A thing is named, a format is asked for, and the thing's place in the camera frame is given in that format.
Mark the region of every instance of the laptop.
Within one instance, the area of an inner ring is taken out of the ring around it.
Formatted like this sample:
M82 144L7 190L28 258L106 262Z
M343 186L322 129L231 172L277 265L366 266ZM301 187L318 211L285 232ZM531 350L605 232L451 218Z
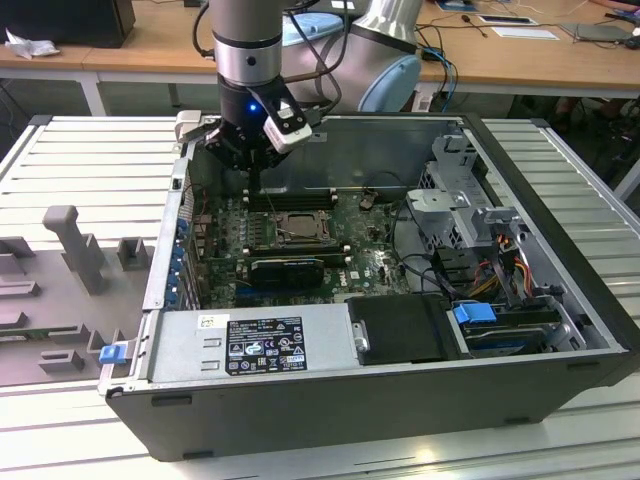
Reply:
M587 42L623 42L633 35L613 25L587 23L561 23L560 28L576 40Z

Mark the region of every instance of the sticker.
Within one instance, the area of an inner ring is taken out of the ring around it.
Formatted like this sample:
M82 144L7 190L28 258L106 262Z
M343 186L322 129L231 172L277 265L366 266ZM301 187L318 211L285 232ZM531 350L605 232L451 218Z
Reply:
M0 337L0 343L6 342L26 342L27 337L24 335L8 335L6 337Z
M200 315L198 316L198 328L226 328L231 315Z
M201 317L220 316L227 317L225 319L227 327L225 370L229 375L254 375L307 369L301 317L228 322L226 321L228 315L202 315Z
M343 0L331 0L331 6L333 8L340 8L344 10L344 1ZM353 2L347 2L347 8L349 10L355 10L356 6L353 4Z

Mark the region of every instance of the blue drive bracket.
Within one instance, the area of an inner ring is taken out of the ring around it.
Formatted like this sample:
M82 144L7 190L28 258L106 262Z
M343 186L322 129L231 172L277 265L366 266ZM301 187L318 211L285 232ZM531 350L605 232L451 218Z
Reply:
M488 303L462 303L453 309L458 324L495 323L496 314Z

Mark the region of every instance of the motherboard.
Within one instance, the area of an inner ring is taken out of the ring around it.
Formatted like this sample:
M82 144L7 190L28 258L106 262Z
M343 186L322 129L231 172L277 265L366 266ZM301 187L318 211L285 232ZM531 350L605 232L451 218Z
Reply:
M390 203L335 191L208 203L207 213L195 218L206 308L341 303L410 292L390 249Z

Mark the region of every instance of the power supply label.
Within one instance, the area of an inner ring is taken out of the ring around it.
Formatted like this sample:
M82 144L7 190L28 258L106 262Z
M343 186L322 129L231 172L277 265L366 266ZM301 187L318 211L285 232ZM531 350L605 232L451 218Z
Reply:
M225 370L229 375L307 369L301 317L232 320L227 323Z

